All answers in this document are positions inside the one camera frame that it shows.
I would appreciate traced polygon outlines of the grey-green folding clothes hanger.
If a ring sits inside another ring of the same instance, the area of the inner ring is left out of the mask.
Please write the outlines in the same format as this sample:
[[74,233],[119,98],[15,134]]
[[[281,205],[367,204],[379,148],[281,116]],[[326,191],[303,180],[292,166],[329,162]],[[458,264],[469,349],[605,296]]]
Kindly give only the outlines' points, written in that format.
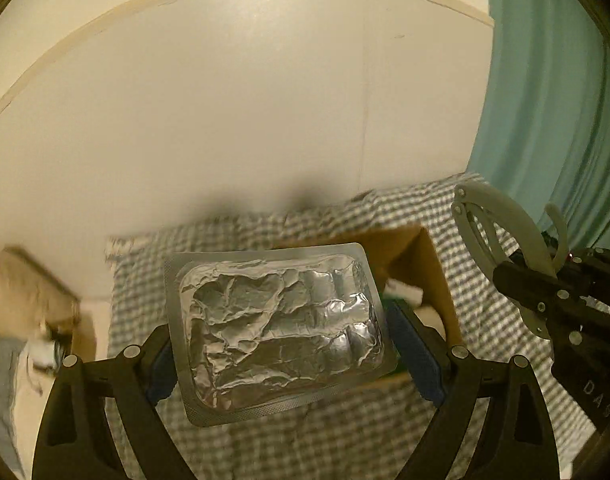
[[497,266],[510,261],[501,233],[518,244],[528,270],[547,278],[557,278],[570,255],[567,223],[555,204],[544,206],[559,242],[554,252],[523,207],[489,184],[468,181],[457,185],[451,212],[466,248],[486,278],[493,278]]

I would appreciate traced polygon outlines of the silver foil blister pack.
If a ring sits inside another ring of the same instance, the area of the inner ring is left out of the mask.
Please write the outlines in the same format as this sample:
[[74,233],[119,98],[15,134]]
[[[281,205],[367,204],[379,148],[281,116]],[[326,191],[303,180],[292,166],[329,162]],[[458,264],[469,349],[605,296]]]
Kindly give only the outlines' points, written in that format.
[[358,243],[176,252],[164,272],[180,395],[195,426],[299,408],[396,366]]

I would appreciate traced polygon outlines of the white cloth on floor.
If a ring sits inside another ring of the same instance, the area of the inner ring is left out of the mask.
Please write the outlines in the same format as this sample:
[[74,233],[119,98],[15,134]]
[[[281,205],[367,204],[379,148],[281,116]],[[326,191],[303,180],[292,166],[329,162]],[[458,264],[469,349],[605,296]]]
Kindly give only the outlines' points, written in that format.
[[28,342],[28,362],[32,370],[55,375],[60,370],[66,352],[58,340],[31,340]]

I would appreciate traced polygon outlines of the small brown bedside box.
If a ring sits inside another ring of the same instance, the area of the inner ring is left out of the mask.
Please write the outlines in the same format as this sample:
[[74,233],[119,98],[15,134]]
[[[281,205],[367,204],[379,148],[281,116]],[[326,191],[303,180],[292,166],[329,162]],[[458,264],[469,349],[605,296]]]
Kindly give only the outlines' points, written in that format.
[[71,327],[48,326],[48,335],[49,340],[55,343],[60,358],[75,354],[83,362],[96,360],[97,337],[89,312],[78,315]]

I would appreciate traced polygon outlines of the green 999 medicine box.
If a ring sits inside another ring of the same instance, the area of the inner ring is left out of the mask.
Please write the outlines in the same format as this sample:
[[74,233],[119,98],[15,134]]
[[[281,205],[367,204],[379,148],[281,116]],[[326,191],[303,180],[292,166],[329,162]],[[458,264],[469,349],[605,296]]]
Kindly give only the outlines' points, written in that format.
[[422,306],[423,296],[424,292],[420,287],[393,278],[389,278],[385,282],[383,289],[384,298],[404,301],[412,310]]

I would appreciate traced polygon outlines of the teal curtain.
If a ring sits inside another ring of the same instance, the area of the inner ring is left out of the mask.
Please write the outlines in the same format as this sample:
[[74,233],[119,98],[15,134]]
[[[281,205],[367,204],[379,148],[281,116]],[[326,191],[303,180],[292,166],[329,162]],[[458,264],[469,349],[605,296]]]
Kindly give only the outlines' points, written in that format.
[[490,74],[468,168],[574,247],[610,249],[610,48],[577,0],[489,0]]

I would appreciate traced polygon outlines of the brown cardboard box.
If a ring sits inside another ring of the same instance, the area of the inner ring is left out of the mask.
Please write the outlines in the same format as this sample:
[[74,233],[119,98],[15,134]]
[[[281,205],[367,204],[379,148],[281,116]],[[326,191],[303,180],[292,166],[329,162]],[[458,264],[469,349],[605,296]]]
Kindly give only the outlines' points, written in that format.
[[[395,378],[409,373],[427,400],[437,400],[449,389],[454,375],[450,350],[463,344],[453,296],[431,241],[418,223],[400,228],[370,228],[345,234],[317,235],[279,242],[279,248],[358,243],[365,250],[381,294],[386,330],[399,354]],[[393,278],[420,287],[423,304],[412,310],[404,301],[383,297],[385,282]]]

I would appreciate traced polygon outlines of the grey white checkered bed sheet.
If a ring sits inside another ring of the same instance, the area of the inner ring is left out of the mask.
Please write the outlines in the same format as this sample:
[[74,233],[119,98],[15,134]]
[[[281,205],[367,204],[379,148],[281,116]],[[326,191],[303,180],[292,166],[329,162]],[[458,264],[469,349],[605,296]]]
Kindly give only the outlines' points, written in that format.
[[[593,433],[582,409],[550,372],[551,348],[523,324],[511,302],[480,272],[450,206],[464,174],[386,188],[313,209],[202,219],[147,234],[113,236],[109,350],[139,344],[164,323],[164,259],[174,252],[267,249],[418,223],[429,231],[455,302],[466,345],[483,359],[530,359],[552,421],[559,461],[572,463]],[[173,394],[157,411],[200,479],[392,479],[427,429],[433,405],[410,380],[364,388],[294,410],[199,428]]]

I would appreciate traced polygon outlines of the white headboard panel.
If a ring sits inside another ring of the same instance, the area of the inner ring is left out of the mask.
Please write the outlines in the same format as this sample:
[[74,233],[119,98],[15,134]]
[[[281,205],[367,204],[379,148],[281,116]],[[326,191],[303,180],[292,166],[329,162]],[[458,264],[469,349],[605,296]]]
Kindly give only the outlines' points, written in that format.
[[0,247],[105,297],[104,244],[465,170],[488,0],[11,0]]

